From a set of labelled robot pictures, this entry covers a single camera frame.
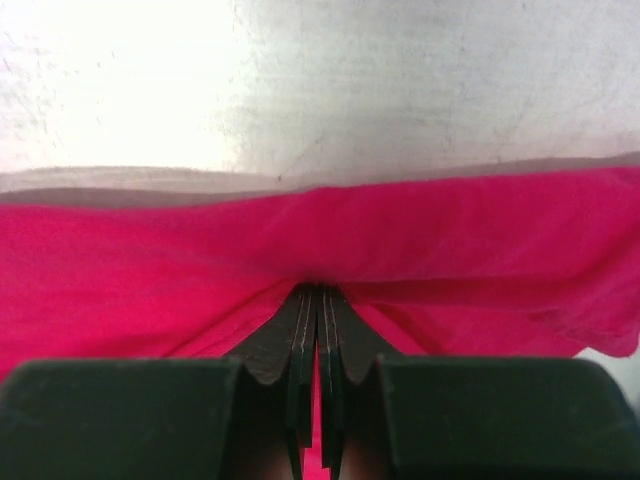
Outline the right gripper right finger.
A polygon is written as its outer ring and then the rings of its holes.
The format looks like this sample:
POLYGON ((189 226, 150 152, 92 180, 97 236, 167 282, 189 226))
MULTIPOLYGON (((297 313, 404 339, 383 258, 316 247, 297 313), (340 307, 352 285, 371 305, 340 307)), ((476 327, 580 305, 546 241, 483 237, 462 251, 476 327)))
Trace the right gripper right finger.
POLYGON ((331 479, 390 477, 388 429, 377 360, 399 357, 336 287, 317 314, 322 465, 331 479))

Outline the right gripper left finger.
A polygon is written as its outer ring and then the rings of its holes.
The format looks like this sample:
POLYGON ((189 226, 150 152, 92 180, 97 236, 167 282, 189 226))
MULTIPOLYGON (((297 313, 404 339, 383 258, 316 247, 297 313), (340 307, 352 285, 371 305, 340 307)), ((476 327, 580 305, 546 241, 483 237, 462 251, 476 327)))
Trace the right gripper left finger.
POLYGON ((242 362, 232 420, 229 479, 301 479, 312 445, 315 289, 294 287, 274 316, 228 355, 242 362))

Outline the red t shirt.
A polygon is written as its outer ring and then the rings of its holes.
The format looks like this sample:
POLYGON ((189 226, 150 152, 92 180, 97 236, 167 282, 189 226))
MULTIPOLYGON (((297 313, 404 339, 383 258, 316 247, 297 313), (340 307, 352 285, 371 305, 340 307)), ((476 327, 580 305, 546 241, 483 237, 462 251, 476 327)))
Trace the red t shirt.
POLYGON ((399 357, 377 360, 387 479, 635 479, 639 423, 579 358, 639 342, 635 167, 221 200, 46 188, 1 197, 1 475, 229 479, 242 362, 314 287, 399 357))

